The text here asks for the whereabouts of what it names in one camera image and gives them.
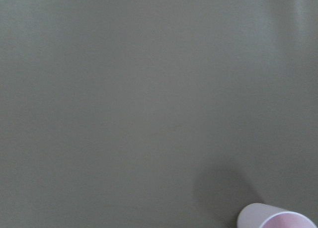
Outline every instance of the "plastic cup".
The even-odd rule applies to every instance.
[[[240,212],[238,228],[317,228],[307,217],[262,203],[253,203]]]

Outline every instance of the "paper cup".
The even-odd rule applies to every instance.
[[[238,216],[238,228],[317,228],[307,217],[296,212],[253,203]]]

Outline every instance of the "cup rim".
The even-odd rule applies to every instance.
[[[266,220],[264,220],[262,222],[262,224],[259,226],[259,228],[263,228],[264,225],[272,218],[278,216],[278,215],[281,215],[281,214],[293,214],[293,215],[296,215],[296,216],[300,216],[302,217],[303,219],[307,220],[314,228],[317,228],[317,226],[315,225],[314,222],[312,222],[312,220],[310,220],[308,217],[304,216],[303,214],[300,214],[300,213],[297,213],[297,212],[291,212],[291,211],[283,211],[283,212],[278,212],[278,213],[275,213],[275,214],[272,214],[271,216],[269,216],[268,218],[266,218]]]

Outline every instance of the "gray floor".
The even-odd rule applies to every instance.
[[[318,223],[318,0],[0,0],[0,227]]]

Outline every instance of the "cylindrical object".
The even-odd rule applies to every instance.
[[[302,214],[262,203],[246,206],[238,216],[238,228],[317,228]]]

